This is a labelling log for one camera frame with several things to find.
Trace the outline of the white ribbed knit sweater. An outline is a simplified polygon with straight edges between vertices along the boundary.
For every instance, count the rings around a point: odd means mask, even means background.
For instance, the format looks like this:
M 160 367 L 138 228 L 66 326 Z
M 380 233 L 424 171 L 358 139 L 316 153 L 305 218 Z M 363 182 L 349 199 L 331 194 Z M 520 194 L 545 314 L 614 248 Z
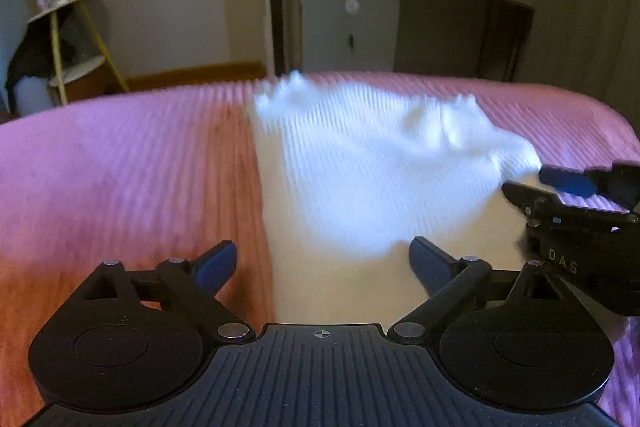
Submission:
M 427 297 L 409 263 L 418 236 L 520 269 L 525 221 L 503 182 L 639 157 L 614 110 L 536 86 L 293 74 L 247 115 L 282 323 L 394 324 Z

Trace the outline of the yellow tripod side table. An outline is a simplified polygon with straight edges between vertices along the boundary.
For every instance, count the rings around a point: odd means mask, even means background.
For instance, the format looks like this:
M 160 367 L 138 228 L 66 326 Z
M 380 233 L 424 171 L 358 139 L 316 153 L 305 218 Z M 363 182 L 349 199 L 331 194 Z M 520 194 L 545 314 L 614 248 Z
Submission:
M 111 83 L 117 92 L 130 92 L 89 11 L 90 1 L 64 0 L 26 23 L 29 34 L 46 40 L 47 52 L 38 57 L 51 57 L 48 89 L 62 106 L 99 96 Z

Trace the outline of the grey bedside cabinet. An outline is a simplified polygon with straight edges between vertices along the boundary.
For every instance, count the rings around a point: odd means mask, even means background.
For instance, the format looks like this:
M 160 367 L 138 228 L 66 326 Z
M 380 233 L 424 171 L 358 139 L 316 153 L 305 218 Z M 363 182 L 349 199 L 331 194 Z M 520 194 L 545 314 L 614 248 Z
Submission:
M 303 72 L 391 72 L 399 0 L 299 0 Z

